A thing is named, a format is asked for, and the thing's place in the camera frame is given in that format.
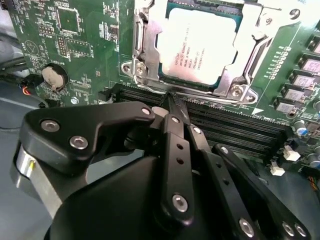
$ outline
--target cable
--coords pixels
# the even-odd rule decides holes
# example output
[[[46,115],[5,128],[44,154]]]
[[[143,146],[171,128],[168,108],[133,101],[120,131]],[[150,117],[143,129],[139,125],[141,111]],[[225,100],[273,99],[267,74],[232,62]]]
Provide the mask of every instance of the cable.
[[[0,70],[0,75],[7,74],[7,73],[13,73],[13,72],[19,72],[19,71],[23,71],[23,70],[27,70],[27,69],[28,69],[27,64],[23,63],[23,64],[10,66],[8,68]]]
[[[23,63],[26,63],[25,58],[23,56],[17,57],[17,58],[0,63],[0,69],[6,69],[18,64],[23,64]]]
[[[29,96],[29,97],[31,97],[31,98],[34,98],[34,99],[38,100],[39,102],[43,103],[45,108],[49,108],[49,104],[48,104],[45,100],[43,100],[41,97],[39,97],[39,96],[37,96],[37,95],[32,95],[32,94],[28,91],[28,87],[27,87],[27,86],[24,86],[24,87],[22,88],[22,92],[23,92],[24,95],[27,95],[27,96]]]
[[[6,33],[0,32],[0,41],[9,43],[17,49],[21,49],[21,45],[20,45],[19,40],[13,36],[6,34]]]

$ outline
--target screw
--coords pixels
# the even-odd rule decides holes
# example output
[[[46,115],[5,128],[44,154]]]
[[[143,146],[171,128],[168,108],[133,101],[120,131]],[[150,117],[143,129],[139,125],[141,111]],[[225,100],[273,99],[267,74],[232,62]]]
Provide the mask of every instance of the screw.
[[[179,119],[176,118],[176,117],[174,117],[174,116],[172,117],[172,121],[174,121],[174,122],[177,123],[177,124],[180,122]]]
[[[240,90],[235,90],[235,91],[232,93],[232,95],[233,95],[234,97],[239,97],[240,94],[241,94],[241,91],[240,91]]]
[[[239,97],[243,93],[244,93],[244,91],[243,91],[242,87],[240,87],[239,85],[235,85],[231,88],[231,94],[234,97]]]
[[[173,206],[181,213],[184,213],[188,210],[187,200],[179,194],[173,195],[172,203]]]
[[[282,223],[282,227],[284,228],[286,233],[289,234],[291,237],[295,235],[295,232],[293,231],[293,229],[285,221]]]
[[[130,72],[130,67],[127,66],[127,65],[124,65],[124,66],[123,66],[123,70],[124,70],[126,73],[129,73],[129,72]]]
[[[88,141],[83,136],[73,136],[69,141],[71,147],[83,150],[88,147]]]
[[[301,11],[299,9],[292,9],[290,11],[290,19],[296,20],[298,17],[300,17]]]
[[[150,112],[148,109],[146,109],[146,108],[142,108],[142,112],[143,112],[144,114],[147,114],[147,115],[150,115],[150,114],[151,114],[151,112]]]
[[[250,225],[250,223],[245,220],[244,218],[241,218],[239,220],[240,228],[241,230],[249,237],[252,238],[255,235],[254,229]]]
[[[302,237],[307,236],[306,232],[297,223],[294,225],[294,227]]]
[[[194,127],[193,130],[197,133],[197,134],[201,134],[201,130],[197,127]]]
[[[47,132],[54,133],[59,131],[60,126],[53,120],[44,120],[43,122],[41,122],[41,128]]]
[[[142,67],[138,67],[138,68],[136,69],[136,72],[137,72],[139,75],[141,75],[141,74],[144,73],[144,70],[143,70]]]
[[[221,150],[222,150],[225,154],[228,154],[228,153],[229,153],[228,149],[226,149],[224,146],[221,148]]]
[[[72,104],[76,105],[76,104],[79,103],[79,99],[76,98],[75,96],[73,96],[73,97],[71,98],[70,102],[71,102]]]
[[[254,101],[256,100],[256,97],[250,95],[250,96],[247,96],[247,97],[246,97],[246,100],[247,100],[249,103],[252,103],[252,102],[254,102]]]

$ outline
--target surface-mount component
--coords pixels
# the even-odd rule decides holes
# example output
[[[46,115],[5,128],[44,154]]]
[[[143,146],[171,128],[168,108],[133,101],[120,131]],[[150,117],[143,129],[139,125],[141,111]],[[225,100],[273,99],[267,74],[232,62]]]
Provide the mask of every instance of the surface-mount component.
[[[299,160],[301,155],[298,152],[294,151],[289,145],[285,145],[283,150],[283,157],[287,161],[296,162]]]
[[[299,101],[305,95],[305,92],[301,87],[289,84],[284,85],[281,92],[285,99],[293,101]]]
[[[320,73],[320,56],[303,54],[298,64],[303,71]]]
[[[320,168],[320,160],[315,153],[311,153],[307,156],[309,166],[312,168]]]
[[[289,77],[292,85],[309,88],[314,83],[315,77],[307,71],[294,70]]]
[[[314,133],[318,128],[320,128],[320,124],[317,122],[308,122],[306,127],[308,133]]]
[[[295,128],[296,134],[298,134],[300,136],[304,136],[304,135],[306,135],[308,133],[305,121],[303,121],[303,120],[295,121],[294,122],[294,128]]]
[[[289,114],[292,112],[292,110],[295,107],[295,103],[292,102],[291,100],[287,100],[281,97],[277,97],[275,102],[274,102],[274,108],[275,110]]]
[[[314,36],[309,44],[308,49],[315,54],[320,54],[320,36]]]
[[[318,143],[318,139],[317,138],[314,138],[314,137],[310,137],[309,139],[308,139],[308,141],[306,141],[306,143],[308,144],[308,145],[316,145],[317,143]]]
[[[311,95],[314,93],[313,89],[309,89],[309,88],[304,88],[303,92],[304,92],[304,96],[306,97],[311,97]]]
[[[69,81],[66,71],[55,63],[50,63],[43,68],[42,77],[54,91],[62,90]]]

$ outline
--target capacitor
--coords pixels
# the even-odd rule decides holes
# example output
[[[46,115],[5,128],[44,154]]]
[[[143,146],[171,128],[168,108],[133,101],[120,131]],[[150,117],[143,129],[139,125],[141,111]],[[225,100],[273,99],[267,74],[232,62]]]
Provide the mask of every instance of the capacitor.
[[[318,159],[320,160],[320,146],[315,147],[314,153],[317,155]]]
[[[320,100],[313,104],[313,108],[320,114]]]
[[[304,136],[308,133],[308,130],[305,125],[305,121],[303,121],[303,120],[296,121],[294,123],[294,128],[295,128],[296,134],[298,134],[300,136]]]
[[[309,166],[312,168],[319,169],[320,168],[320,160],[318,159],[318,156],[315,153],[311,153],[307,156]]]

